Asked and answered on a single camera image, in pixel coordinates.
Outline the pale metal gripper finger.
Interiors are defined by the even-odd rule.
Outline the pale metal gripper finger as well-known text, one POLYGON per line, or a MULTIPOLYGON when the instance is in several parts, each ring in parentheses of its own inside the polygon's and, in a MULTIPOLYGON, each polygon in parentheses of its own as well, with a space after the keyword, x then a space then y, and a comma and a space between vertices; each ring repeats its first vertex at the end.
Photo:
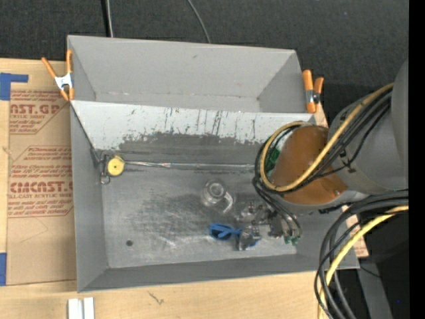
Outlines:
POLYGON ((236 216, 238 223, 259 224, 268 218, 269 209, 263 204, 247 205, 243 210, 239 211, 236 216))
POLYGON ((262 238, 260 228, 256 226, 245 227, 237 235, 237 249, 245 251, 252 248, 262 238))

